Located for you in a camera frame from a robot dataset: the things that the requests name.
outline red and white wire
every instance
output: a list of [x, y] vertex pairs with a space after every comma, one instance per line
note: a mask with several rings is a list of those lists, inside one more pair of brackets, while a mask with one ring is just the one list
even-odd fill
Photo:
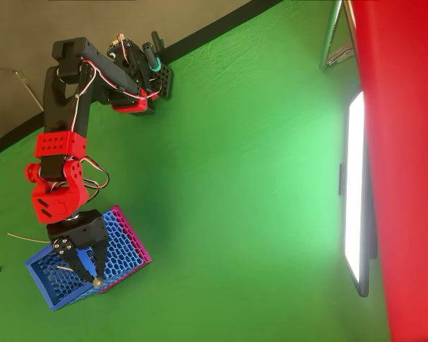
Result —
[[[76, 96], [76, 98], [77, 98], [77, 101], [76, 101], [76, 107], [75, 107], [75, 111], [74, 111], [74, 116], [73, 116], [73, 122], [71, 123], [71, 131], [74, 131], [74, 126], [75, 126], [75, 124], [76, 124], [76, 118], [78, 117], [78, 106], [79, 106], [79, 97], [81, 97], [83, 94], [85, 94], [85, 92], [87, 91], [87, 89], [88, 89], [88, 87], [90, 87], [90, 85], [92, 84], [92, 82], [95, 80], [95, 77], [97, 76], [97, 73], [98, 73], [98, 75], [100, 75], [100, 77], [109, 85], [109, 86], [111, 86], [111, 87], [113, 87], [114, 89], [118, 89], [118, 87], [114, 84], [114, 83], [112, 83], [111, 81], [109, 81], [104, 75], [103, 75], [103, 73], [101, 72], [101, 70], [99, 69], [99, 68], [97, 68], [97, 66], [95, 65], [95, 64], [93, 64], [93, 62], [90, 60], [90, 59], [87, 59], [87, 58], [84, 58], [84, 57], [82, 57], [81, 58], [81, 60], [82, 61], [85, 61], [85, 62], [87, 62], [87, 63], [89, 63], [91, 66], [92, 66], [92, 68], [93, 68], [93, 77], [92, 77], [92, 79], [85, 85], [85, 87], [84, 87], [84, 89], [82, 89], [82, 91], [81, 92], [79, 92], [79, 94], [77, 94], [77, 96]], [[132, 94], [132, 93], [128, 93], [126, 90], [123, 90], [122, 91], [122, 93], [124, 93], [125, 95], [127, 95], [127, 96], [130, 96], [131, 98], [137, 98], [138, 100], [144, 100], [144, 99], [147, 99], [147, 98], [152, 98], [153, 96], [155, 96], [155, 95], [157, 95], [161, 90], [162, 90], [162, 87], [163, 87], [163, 83], [160, 83], [160, 89], [159, 90], [157, 90], [157, 91], [154, 91], [154, 92], [152, 92], [152, 93], [150, 93], [150, 94], [146, 94], [146, 96], [141, 96], [141, 95], [138, 95], [138, 94]]]
[[[91, 180], [89, 178], [83, 178], [84, 182], [90, 183], [90, 184], [83, 183], [83, 185], [85, 187], [89, 188], [89, 189], [95, 190], [89, 196], [87, 202], [84, 203], [84, 204], [87, 204], [91, 200], [93, 200], [93, 198], [98, 194], [98, 192], [101, 189], [104, 189], [108, 185], [108, 183], [109, 183], [109, 174], [108, 174], [108, 172], [105, 169], [103, 169], [101, 166], [99, 166], [99, 164], [97, 164], [97, 162], [94, 161], [92, 158], [90, 158], [88, 156], [85, 156], [85, 157], [82, 157], [81, 159], [79, 159], [79, 162], [83, 162], [84, 160], [86, 160], [87, 162], [89, 162], [95, 169], [103, 171], [106, 174], [106, 181], [104, 181], [104, 183], [102, 185], [98, 184], [98, 182], [95, 181], [95, 180]], [[61, 186], [64, 186], [64, 185], [67, 185], [67, 182], [55, 182], [51, 186], [51, 191], [54, 191], [54, 189], [57, 189], [58, 187], [61, 187]]]
[[127, 61], [127, 63], [130, 64], [130, 62], [128, 61], [128, 58], [127, 58], [127, 54], [125, 52], [125, 47], [123, 45], [122, 34], [119, 33], [118, 36], [117, 36], [117, 39], [119, 40], [120, 44], [122, 44], [123, 57], [125, 58], [125, 60]]

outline green screen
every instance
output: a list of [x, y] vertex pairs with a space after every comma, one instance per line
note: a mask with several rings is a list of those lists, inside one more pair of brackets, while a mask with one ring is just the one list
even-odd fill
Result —
[[24, 266], [42, 245], [6, 235], [46, 238], [36, 133], [0, 154], [0, 341], [388, 341], [378, 262], [361, 299], [341, 248], [359, 82], [354, 58], [318, 69], [329, 9], [284, 1], [192, 51], [155, 115], [92, 105], [87, 154], [111, 180], [86, 207], [120, 205], [153, 258], [106, 294], [49, 310]]

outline floor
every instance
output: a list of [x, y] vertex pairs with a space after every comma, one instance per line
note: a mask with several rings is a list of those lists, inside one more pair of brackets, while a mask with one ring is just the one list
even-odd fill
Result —
[[[54, 41], [85, 36], [106, 51], [118, 32], [140, 45], [158, 31], [170, 45], [247, 0], [0, 1], [0, 67], [18, 70], [42, 102]], [[21, 81], [0, 71], [0, 137], [40, 112]]]
[[49, 310], [24, 266], [41, 245], [6, 235], [46, 238], [23, 177], [36, 134], [0, 154], [0, 341], [389, 341], [379, 261], [360, 298], [341, 247], [359, 79], [354, 58], [318, 68], [329, 10], [285, 0], [175, 61], [155, 115], [92, 105], [110, 183], [85, 207], [120, 205], [153, 260], [106, 294]]

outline robotic arm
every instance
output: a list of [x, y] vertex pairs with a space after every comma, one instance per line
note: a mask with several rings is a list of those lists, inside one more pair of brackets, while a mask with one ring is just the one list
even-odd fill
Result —
[[[54, 252], [96, 287], [103, 283], [108, 233], [98, 210], [82, 212], [80, 207], [107, 185], [109, 175], [102, 185], [83, 177], [84, 160], [104, 171], [85, 155], [90, 104], [98, 101], [134, 115], [154, 113], [152, 101], [169, 97], [172, 72], [157, 55], [163, 47], [156, 32], [152, 40], [153, 45], [145, 43], [141, 50], [119, 35], [107, 52], [113, 61], [86, 38], [57, 41], [52, 57], [58, 66], [46, 73], [44, 132], [38, 134], [34, 150], [41, 161], [26, 167], [27, 179], [36, 183], [31, 201], [38, 221], [47, 224]], [[78, 84], [69, 98], [67, 84]], [[93, 196], [86, 187], [95, 190]], [[87, 247], [93, 250], [96, 274], [78, 257], [76, 250]]]

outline blue basket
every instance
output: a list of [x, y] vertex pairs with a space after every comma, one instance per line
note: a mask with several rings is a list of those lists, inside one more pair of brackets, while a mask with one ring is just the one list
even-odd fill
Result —
[[[72, 271], [59, 269], [57, 266], [68, 265], [53, 252], [50, 244], [25, 261], [30, 275], [51, 310], [59, 309], [92, 294], [104, 292], [151, 262], [148, 253], [118, 206], [104, 212], [103, 220], [108, 231], [108, 251], [103, 274], [105, 281], [100, 288], [93, 287], [91, 283], [82, 280]], [[84, 267], [90, 274], [96, 276], [92, 249], [88, 247], [78, 249], [77, 252]]]

